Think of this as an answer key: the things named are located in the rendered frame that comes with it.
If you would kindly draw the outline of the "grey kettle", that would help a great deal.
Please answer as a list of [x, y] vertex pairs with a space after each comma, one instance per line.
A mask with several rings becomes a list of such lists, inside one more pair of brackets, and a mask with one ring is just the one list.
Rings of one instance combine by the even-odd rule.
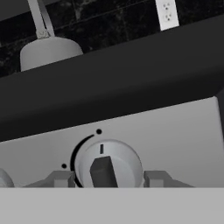
[[22, 72], [83, 54], [81, 46], [77, 42], [55, 35], [43, 0], [27, 0], [27, 2], [37, 39], [26, 44], [20, 51]]

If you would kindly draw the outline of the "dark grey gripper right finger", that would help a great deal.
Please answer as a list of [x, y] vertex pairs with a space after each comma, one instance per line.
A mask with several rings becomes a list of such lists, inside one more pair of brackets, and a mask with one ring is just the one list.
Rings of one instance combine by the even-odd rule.
[[144, 187], [190, 187], [190, 185], [171, 177], [167, 171], [145, 171]]

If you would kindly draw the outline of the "black and grey stove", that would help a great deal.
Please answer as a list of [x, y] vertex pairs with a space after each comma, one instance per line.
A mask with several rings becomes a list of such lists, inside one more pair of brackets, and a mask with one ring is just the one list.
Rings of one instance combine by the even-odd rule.
[[224, 187], [224, 15], [0, 79], [0, 168], [15, 186], [54, 171], [82, 186], [77, 154], [107, 139], [143, 173]]

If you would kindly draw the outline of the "grey stove knob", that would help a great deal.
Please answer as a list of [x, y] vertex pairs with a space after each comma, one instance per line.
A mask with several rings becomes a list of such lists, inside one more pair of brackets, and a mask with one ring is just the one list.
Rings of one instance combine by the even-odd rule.
[[0, 169], [0, 187], [13, 187], [14, 183], [9, 174], [4, 170]]
[[81, 150], [74, 160], [83, 187], [139, 187], [143, 181], [140, 157], [126, 143], [107, 139]]

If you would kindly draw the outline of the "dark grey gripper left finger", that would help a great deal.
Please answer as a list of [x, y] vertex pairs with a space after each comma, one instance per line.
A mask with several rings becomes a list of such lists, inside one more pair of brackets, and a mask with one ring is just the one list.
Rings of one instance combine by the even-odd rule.
[[73, 171], [53, 171], [45, 179], [39, 180], [28, 187], [75, 187]]

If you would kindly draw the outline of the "white wall outlet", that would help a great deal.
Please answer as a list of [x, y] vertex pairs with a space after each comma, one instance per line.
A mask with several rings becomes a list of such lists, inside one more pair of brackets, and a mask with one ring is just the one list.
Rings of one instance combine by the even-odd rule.
[[160, 30], [165, 31], [179, 26], [175, 0], [155, 0]]

